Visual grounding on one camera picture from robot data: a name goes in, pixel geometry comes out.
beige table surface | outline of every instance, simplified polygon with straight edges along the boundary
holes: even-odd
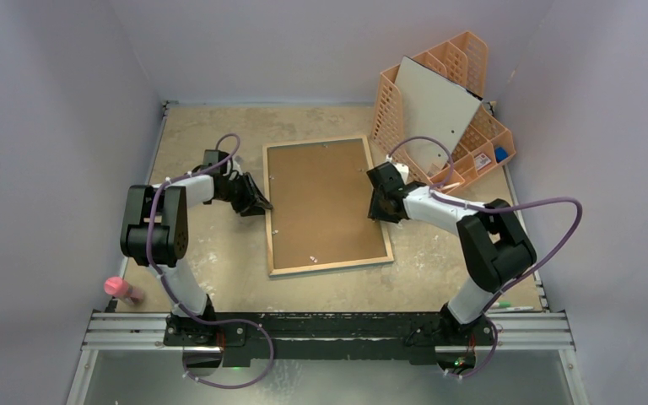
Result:
[[[369,106],[175,107],[155,160],[152,183],[178,176],[202,163],[204,149],[228,132],[242,138],[238,155],[262,189],[262,145],[300,139],[368,135]],[[234,146],[225,141],[223,149]],[[383,154],[371,145],[375,164]],[[458,197],[510,201],[505,174],[496,169]],[[241,218],[229,203],[213,202],[188,211],[190,245],[185,259],[216,311],[437,311],[467,277],[458,239],[413,221],[386,224],[394,263],[354,270],[269,278],[264,216]],[[125,279],[146,292],[139,307],[123,312],[170,311],[165,292],[145,267],[131,259]],[[532,278],[506,293],[512,305],[540,308]]]

gray wall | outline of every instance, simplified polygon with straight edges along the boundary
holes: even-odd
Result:
[[[372,102],[378,72],[464,30],[505,87],[552,0],[112,0],[161,98]]]
[[[65,401],[158,125],[106,0],[0,1],[0,404]]]
[[[648,403],[648,2],[555,2],[500,105],[520,199],[567,194],[586,210],[541,275],[591,402]],[[541,251],[571,211],[525,213]]]

blue eraser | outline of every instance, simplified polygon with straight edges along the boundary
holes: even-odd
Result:
[[[495,162],[500,163],[508,157],[508,152],[503,147],[496,146],[495,149]]]

pink bottle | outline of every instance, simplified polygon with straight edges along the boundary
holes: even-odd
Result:
[[[138,305],[145,299],[145,292],[120,277],[111,277],[105,281],[105,293],[112,295],[128,305]]]

white label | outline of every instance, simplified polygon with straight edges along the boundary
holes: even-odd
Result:
[[[486,156],[486,154],[479,154],[473,159],[476,161],[476,170],[481,170],[491,161],[490,158]]]

